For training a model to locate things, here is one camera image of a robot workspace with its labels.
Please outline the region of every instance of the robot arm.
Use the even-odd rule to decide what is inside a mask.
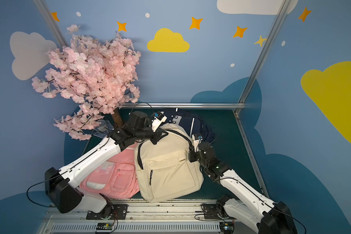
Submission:
[[[194,142],[198,138],[197,135],[193,136]],[[204,174],[229,189],[243,202],[240,203],[229,195],[219,199],[216,203],[220,218],[228,216],[236,218],[259,234],[297,234],[290,209],[283,202],[276,204],[252,188],[234,170],[216,157],[210,143],[195,143],[198,146],[190,154],[190,162],[200,162],[204,168]]]
[[[61,213],[73,209],[91,210],[108,216],[111,213],[111,202],[103,194],[94,194],[80,189],[80,183],[103,162],[118,154],[136,139],[150,139],[156,144],[168,135],[159,125],[165,122],[166,116],[154,113],[154,120],[143,112],[130,114],[129,121],[122,127],[114,129],[107,137],[74,162],[59,170],[50,168],[45,173],[45,192]]]

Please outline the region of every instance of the zipper pull cord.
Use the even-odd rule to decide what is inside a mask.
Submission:
[[[152,180],[152,170],[151,170],[151,173],[150,173],[150,185],[151,185],[151,180]]]

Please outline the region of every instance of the pink blossom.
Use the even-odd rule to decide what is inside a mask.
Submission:
[[[85,101],[84,97],[80,97],[78,95],[74,95],[72,99],[75,103],[83,103]]]
[[[79,30],[79,27],[80,26],[72,24],[71,26],[67,27],[66,30],[68,30],[69,33],[74,33],[74,32],[77,32]]]
[[[48,83],[44,81],[40,81],[38,77],[34,77],[32,81],[33,81],[32,82],[33,89],[35,89],[35,91],[37,92],[44,92],[44,90],[47,89],[48,87]]]
[[[70,33],[78,29],[76,25],[68,27]],[[80,103],[77,113],[61,117],[54,125],[73,139],[86,140],[91,135],[83,130],[98,126],[97,121],[103,118],[101,113],[112,114],[123,103],[138,101],[140,92],[133,82],[138,79],[135,65],[139,64],[140,56],[132,41],[120,34],[106,44],[90,36],[72,35],[70,47],[48,53],[50,63],[60,71],[48,69],[47,81],[34,77],[32,86],[46,98],[60,92],[62,97]]]
[[[62,90],[61,91],[61,96],[66,99],[70,99],[72,96],[74,96],[73,93],[68,92],[67,90]]]
[[[80,94],[85,94],[86,93],[86,85],[85,84],[80,84],[77,87],[77,92]]]
[[[56,90],[53,90],[51,92],[44,92],[42,96],[45,98],[54,98],[56,97]]]

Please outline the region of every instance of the backpack strap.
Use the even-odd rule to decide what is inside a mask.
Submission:
[[[185,135],[183,135],[182,133],[179,133],[178,131],[176,130],[172,130],[172,129],[166,129],[165,131],[168,131],[168,132],[171,132],[171,133],[175,133],[181,137],[183,137],[185,140],[187,140],[189,142],[189,147],[190,148],[194,148],[194,146],[192,145],[192,142],[190,141],[190,139],[188,139]]]
[[[143,163],[142,163],[142,159],[140,158],[140,148],[142,147],[143,144],[144,144],[144,142],[138,146],[138,156],[137,156],[138,165],[140,166],[140,168],[142,170],[143,170]]]
[[[178,131],[176,130],[172,130],[172,129],[166,129],[165,131],[168,131],[168,132],[171,132],[171,133],[174,133],[174,134],[177,134],[181,137],[183,137],[185,140],[188,141],[189,143],[189,153],[192,153],[194,152],[194,146],[192,145],[192,142],[190,141],[190,139],[188,139],[185,135],[183,135],[182,133],[179,133]],[[138,161],[138,165],[140,166],[140,168],[143,170],[143,163],[142,163],[142,159],[140,158],[140,148],[142,147],[142,145],[144,144],[145,142],[141,143],[139,146],[138,146],[138,155],[137,155],[137,161]]]

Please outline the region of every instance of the cream backpack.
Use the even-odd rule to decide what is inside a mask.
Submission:
[[[150,203],[198,191],[203,183],[199,162],[188,160],[192,139],[176,124],[161,126],[169,134],[136,146],[134,158],[140,194]]]

